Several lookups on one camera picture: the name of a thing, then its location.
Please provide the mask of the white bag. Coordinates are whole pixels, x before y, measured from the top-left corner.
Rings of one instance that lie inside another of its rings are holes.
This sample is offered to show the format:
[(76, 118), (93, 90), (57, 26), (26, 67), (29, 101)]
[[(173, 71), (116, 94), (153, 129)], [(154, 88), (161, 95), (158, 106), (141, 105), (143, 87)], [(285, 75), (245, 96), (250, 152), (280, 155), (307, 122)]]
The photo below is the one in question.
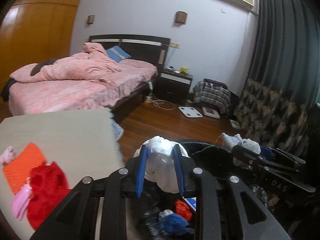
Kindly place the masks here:
[[(178, 144), (182, 155), (189, 157), (186, 149), (178, 142), (155, 136), (143, 143), (148, 149), (145, 179), (154, 182), (167, 193), (179, 193), (174, 167), (172, 149)], [(140, 149), (135, 151), (134, 157), (139, 156)]]

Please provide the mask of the grey sock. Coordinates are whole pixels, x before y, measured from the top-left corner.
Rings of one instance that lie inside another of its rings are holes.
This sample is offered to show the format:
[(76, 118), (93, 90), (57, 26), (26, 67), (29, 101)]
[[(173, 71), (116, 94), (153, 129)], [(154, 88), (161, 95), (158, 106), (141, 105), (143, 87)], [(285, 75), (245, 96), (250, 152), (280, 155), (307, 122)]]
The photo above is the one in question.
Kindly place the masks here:
[(230, 136), (226, 133), (222, 133), (220, 138), (222, 139), (222, 146), (229, 151), (231, 151), (234, 146), (240, 145), (241, 147), (246, 148), (255, 154), (260, 154), (261, 152), (260, 145), (257, 142), (251, 139), (242, 139), (240, 134)]

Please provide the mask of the white blue medicine box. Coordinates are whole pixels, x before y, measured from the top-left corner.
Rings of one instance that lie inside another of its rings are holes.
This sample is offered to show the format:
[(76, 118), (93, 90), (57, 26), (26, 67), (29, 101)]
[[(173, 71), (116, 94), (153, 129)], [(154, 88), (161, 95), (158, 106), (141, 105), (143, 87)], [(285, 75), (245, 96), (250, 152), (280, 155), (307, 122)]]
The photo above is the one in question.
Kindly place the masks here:
[(189, 205), (189, 207), (196, 212), (196, 198), (183, 198), (183, 200)]

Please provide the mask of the blue plastic bag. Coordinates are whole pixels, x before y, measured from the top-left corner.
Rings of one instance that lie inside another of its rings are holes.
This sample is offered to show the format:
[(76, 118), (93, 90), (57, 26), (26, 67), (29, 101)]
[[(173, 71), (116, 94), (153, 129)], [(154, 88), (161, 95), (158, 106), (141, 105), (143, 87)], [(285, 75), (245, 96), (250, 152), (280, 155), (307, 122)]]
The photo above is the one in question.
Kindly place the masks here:
[(195, 230), (189, 227), (188, 221), (182, 216), (172, 213), (159, 221), (160, 227), (171, 235), (194, 234)]

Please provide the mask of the red cloth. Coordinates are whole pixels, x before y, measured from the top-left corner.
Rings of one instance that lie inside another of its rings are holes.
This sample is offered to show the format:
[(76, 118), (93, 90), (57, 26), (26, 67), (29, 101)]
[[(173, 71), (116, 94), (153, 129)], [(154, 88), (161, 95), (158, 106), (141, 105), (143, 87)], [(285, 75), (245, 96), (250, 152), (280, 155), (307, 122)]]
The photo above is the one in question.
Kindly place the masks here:
[(37, 230), (71, 190), (65, 173), (56, 162), (33, 168), (30, 185), (32, 194), (27, 207), (27, 219), (31, 227)]

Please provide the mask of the orange foam net sleeve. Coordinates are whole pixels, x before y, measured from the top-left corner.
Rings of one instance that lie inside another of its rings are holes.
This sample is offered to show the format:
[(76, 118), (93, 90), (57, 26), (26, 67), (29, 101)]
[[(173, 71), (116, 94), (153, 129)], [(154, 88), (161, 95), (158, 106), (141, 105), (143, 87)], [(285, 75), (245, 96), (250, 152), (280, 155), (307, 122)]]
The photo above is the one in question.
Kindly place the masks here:
[(11, 163), (2, 168), (12, 193), (17, 194), (26, 184), (33, 168), (46, 163), (47, 159), (39, 147), (32, 142), (29, 143)]

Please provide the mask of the black trash bin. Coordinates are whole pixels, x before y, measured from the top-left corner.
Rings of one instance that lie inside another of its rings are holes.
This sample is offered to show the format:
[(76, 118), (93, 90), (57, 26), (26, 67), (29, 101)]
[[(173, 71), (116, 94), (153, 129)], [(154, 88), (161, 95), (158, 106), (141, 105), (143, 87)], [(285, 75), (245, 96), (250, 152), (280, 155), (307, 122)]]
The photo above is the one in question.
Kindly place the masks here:
[(139, 239), (289, 239), (252, 190), (233, 172), (231, 153), (214, 144), (185, 140), (181, 145), (195, 162), (196, 212), (187, 220), (194, 234), (171, 235), (161, 229), (161, 211), (183, 200), (144, 180), (140, 198), (130, 202), (130, 219)]

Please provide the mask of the white bathroom scale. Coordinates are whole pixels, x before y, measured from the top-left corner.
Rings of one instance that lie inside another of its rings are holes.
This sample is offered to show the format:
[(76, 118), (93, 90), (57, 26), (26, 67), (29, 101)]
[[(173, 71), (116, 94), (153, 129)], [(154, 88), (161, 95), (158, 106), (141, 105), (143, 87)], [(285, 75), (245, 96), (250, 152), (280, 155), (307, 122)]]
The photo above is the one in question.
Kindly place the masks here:
[(181, 106), (178, 108), (181, 113), (188, 118), (202, 118), (203, 115), (194, 107)]

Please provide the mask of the plaid bag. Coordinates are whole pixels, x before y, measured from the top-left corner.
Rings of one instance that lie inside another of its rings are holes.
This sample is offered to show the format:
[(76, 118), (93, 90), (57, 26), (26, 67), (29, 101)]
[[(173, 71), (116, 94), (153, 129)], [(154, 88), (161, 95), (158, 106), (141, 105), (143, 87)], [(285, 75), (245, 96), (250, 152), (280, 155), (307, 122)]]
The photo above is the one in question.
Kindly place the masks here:
[(193, 103), (201, 102), (218, 107), (222, 114), (229, 113), (231, 92), (224, 83), (203, 80), (193, 88)]

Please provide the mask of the black white nightstand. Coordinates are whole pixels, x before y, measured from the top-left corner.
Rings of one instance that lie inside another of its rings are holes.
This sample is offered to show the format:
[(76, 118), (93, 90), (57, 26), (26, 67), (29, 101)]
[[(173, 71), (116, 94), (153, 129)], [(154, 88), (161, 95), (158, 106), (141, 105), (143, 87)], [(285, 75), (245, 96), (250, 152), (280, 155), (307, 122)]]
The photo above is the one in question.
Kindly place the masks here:
[(157, 77), (153, 93), (161, 100), (183, 105), (186, 102), (193, 76), (165, 69)]

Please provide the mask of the pink bed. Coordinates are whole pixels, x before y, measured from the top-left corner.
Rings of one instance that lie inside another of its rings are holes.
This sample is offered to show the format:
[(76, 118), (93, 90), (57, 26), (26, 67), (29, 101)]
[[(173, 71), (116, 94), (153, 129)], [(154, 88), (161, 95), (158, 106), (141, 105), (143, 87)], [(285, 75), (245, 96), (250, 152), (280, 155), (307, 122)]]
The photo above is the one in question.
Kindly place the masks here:
[(17, 81), (9, 88), (9, 110), (13, 116), (78, 109), (114, 107), (157, 75), (148, 62), (124, 60), (121, 71), (111, 73), (110, 83), (88, 80), (52, 80), (21, 83), (29, 75), (30, 64), (16, 71)]

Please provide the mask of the yellow plush toy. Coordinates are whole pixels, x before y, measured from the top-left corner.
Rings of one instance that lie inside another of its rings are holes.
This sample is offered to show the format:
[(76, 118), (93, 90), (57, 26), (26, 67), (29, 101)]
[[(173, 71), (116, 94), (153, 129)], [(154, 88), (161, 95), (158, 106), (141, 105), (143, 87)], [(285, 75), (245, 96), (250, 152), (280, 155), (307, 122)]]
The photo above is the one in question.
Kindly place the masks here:
[(187, 67), (181, 67), (179, 72), (183, 75), (188, 75), (189, 69)]

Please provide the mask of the dark green curtain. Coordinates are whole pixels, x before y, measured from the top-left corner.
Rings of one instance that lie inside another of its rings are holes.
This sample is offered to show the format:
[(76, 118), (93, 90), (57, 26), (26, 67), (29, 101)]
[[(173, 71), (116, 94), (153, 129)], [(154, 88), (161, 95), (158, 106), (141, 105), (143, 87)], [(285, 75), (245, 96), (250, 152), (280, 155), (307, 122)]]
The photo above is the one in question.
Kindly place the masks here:
[(305, 0), (260, 0), (247, 77), (306, 108), (319, 102), (319, 21)]

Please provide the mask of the pink duvet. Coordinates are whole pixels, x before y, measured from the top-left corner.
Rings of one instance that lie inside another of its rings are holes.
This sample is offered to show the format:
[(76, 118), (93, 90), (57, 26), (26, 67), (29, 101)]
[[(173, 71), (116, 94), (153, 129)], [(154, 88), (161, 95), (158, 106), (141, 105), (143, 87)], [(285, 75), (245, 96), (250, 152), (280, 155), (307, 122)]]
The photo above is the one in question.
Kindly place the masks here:
[(86, 42), (82, 52), (58, 59), (54, 64), (44, 66), (40, 72), (30, 76), (35, 63), (19, 68), (10, 78), (19, 83), (36, 83), (57, 80), (90, 80), (111, 82), (111, 74), (121, 72), (119, 65), (106, 53), (99, 43)]

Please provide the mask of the blue pillow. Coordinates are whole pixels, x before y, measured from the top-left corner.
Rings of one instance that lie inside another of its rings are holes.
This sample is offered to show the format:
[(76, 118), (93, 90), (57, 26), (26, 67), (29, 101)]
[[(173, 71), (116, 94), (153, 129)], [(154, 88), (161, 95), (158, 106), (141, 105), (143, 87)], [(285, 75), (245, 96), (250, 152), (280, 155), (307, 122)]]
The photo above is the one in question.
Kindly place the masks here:
[(122, 60), (130, 59), (131, 55), (122, 50), (119, 46), (113, 46), (106, 50), (107, 55), (116, 63)]

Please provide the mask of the dark wooden headboard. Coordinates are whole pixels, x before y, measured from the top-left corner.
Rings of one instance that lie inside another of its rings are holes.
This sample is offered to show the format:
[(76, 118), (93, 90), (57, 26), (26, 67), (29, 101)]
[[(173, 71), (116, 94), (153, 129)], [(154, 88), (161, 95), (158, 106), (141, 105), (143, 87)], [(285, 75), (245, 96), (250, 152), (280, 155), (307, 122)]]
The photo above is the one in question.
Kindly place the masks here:
[(105, 49), (119, 46), (131, 55), (131, 59), (151, 63), (157, 67), (158, 73), (161, 73), (171, 39), (149, 35), (105, 34), (92, 35), (88, 38), (88, 42), (100, 43)]

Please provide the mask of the pink rolled sock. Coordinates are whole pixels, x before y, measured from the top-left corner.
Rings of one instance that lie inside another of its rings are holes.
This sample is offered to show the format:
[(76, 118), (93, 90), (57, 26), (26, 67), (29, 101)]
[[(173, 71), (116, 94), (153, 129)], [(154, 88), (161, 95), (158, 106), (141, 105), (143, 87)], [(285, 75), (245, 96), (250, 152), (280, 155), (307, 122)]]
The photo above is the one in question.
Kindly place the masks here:
[(0, 155), (0, 162), (3, 166), (11, 163), (16, 157), (16, 153), (12, 146), (8, 146), (4, 153)]

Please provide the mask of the brown cushion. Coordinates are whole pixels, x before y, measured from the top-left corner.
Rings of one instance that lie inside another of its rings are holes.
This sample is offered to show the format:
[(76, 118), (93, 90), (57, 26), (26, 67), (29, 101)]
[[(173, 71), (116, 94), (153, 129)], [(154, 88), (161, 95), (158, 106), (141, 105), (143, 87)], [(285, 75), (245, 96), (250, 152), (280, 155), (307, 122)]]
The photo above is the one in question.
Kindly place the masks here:
[(30, 76), (34, 76), (40, 72), (41, 68), (44, 66), (52, 65), (57, 61), (57, 59), (48, 59), (38, 63), (30, 72)]

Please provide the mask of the black clothes on bed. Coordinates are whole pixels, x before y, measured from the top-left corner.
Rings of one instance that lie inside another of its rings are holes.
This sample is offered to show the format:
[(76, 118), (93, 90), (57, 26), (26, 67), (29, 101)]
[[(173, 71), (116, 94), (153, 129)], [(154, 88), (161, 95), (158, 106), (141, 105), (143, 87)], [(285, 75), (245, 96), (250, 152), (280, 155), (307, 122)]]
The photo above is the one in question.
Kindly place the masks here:
[(14, 85), (17, 81), (15, 79), (9, 79), (7, 83), (4, 85), (1, 91), (1, 98), (4, 102), (9, 101), (10, 87)]

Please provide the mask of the wooden wardrobe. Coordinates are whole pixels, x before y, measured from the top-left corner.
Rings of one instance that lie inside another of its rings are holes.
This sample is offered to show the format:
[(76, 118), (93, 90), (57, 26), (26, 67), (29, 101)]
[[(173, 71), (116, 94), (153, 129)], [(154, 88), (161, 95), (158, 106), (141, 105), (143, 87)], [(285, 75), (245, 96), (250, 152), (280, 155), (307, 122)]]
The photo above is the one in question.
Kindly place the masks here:
[(67, 57), (80, 0), (16, 0), (1, 25), (1, 86), (30, 63)]

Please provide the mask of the right wall lamp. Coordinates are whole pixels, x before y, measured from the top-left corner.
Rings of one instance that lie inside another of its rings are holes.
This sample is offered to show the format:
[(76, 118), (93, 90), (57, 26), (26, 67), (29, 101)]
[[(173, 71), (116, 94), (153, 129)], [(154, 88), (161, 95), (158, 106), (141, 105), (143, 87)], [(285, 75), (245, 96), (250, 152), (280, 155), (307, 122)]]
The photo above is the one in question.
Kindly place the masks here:
[(177, 11), (175, 14), (174, 23), (179, 25), (185, 25), (188, 14), (183, 11)]

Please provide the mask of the wall lamp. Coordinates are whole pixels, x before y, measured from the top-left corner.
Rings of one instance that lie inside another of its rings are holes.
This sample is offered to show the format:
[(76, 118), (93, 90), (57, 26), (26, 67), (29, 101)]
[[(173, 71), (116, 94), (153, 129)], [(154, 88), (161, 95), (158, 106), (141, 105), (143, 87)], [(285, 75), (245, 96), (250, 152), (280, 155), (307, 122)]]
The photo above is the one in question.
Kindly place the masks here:
[(174, 23), (179, 25), (185, 25), (188, 14), (183, 11), (177, 11), (175, 14)]
[(94, 23), (94, 19), (95, 19), (94, 15), (89, 15), (88, 18), (87, 18), (87, 24), (88, 25), (93, 24)]

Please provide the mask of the left wall lamp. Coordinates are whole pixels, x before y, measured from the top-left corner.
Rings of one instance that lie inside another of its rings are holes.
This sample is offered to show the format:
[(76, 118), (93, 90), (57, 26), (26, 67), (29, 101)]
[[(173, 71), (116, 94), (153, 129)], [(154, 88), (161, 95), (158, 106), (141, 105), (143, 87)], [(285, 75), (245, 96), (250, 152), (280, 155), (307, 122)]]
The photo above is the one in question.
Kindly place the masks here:
[(89, 15), (88, 18), (87, 18), (87, 24), (88, 25), (93, 24), (94, 23), (94, 19), (95, 19), (94, 15)]

